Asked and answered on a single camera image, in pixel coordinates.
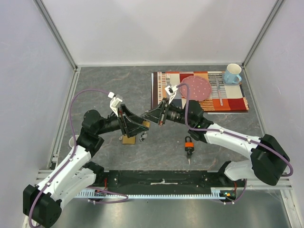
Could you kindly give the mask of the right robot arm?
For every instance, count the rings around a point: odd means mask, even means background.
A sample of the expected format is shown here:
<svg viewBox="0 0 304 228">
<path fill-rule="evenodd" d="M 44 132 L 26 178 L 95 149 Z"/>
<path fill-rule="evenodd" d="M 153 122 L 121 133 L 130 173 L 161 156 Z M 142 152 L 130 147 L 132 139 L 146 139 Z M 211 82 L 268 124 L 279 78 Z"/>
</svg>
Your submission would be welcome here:
<svg viewBox="0 0 304 228">
<path fill-rule="evenodd" d="M 145 120 L 158 125 L 166 121 L 184 124 L 189 135 L 196 141 L 218 145 L 246 157 L 245 161 L 227 161 L 218 174 L 218 183 L 230 186 L 240 179 L 257 178 L 275 186 L 290 166 L 290 159 L 277 139 L 269 134 L 262 137 L 250 136 L 228 130 L 207 120 L 200 104 L 187 101 L 184 108 L 175 107 L 164 98 L 159 105 L 141 115 Z"/>
</svg>

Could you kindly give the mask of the orange black padlock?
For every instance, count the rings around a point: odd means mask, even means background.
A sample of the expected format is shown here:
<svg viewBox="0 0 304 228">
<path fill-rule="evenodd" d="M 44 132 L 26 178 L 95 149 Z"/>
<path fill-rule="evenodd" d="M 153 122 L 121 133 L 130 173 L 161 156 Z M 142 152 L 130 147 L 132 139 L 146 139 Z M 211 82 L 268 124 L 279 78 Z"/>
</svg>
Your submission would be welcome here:
<svg viewBox="0 0 304 228">
<path fill-rule="evenodd" d="M 190 136 L 185 137 L 185 146 L 184 149 L 186 152 L 194 152 L 194 143 Z"/>
</svg>

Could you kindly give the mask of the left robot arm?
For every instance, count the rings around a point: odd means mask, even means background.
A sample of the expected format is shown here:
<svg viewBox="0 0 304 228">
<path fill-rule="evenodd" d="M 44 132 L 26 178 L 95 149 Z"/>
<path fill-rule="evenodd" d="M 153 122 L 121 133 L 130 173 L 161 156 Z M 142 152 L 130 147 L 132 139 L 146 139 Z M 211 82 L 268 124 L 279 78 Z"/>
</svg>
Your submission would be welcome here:
<svg viewBox="0 0 304 228">
<path fill-rule="evenodd" d="M 74 145 L 65 159 L 39 184 L 28 185 L 23 191 L 23 213 L 30 227 L 52 227 L 63 208 L 80 191 L 104 182 L 104 168 L 90 161 L 104 140 L 101 134 L 122 131 L 133 137 L 149 130 L 149 124 L 130 112 L 124 104 L 113 115 L 104 118 L 97 110 L 85 113 L 79 136 L 73 136 Z"/>
</svg>

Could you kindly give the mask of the large brass padlock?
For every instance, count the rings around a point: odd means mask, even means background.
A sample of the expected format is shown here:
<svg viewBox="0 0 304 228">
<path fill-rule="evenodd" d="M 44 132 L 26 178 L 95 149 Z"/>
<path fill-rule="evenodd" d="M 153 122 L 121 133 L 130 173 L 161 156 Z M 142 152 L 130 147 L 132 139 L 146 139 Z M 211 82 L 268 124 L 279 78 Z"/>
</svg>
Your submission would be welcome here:
<svg viewBox="0 0 304 228">
<path fill-rule="evenodd" d="M 127 137 L 126 135 L 122 135 L 119 137 L 119 140 L 122 142 L 122 144 L 125 145 L 134 145 L 136 143 L 136 137 Z"/>
</svg>

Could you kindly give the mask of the small brass padlock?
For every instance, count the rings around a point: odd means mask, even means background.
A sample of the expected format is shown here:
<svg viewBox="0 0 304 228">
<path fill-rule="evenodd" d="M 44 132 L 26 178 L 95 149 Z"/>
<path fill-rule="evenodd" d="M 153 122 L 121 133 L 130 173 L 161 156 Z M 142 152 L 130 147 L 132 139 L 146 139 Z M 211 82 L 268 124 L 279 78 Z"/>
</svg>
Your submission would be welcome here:
<svg viewBox="0 0 304 228">
<path fill-rule="evenodd" d="M 142 123 L 145 127 L 150 128 L 150 122 L 149 121 L 143 121 Z"/>
</svg>

